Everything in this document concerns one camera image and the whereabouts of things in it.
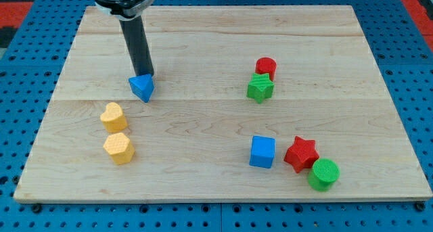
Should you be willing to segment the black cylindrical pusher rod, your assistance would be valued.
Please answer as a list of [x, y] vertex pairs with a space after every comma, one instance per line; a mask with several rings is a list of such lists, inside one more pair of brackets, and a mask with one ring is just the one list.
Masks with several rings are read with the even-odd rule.
[[136, 17], [129, 21], [120, 21], [120, 27], [130, 55], [136, 76], [154, 75], [154, 66], [147, 43], [143, 20]]

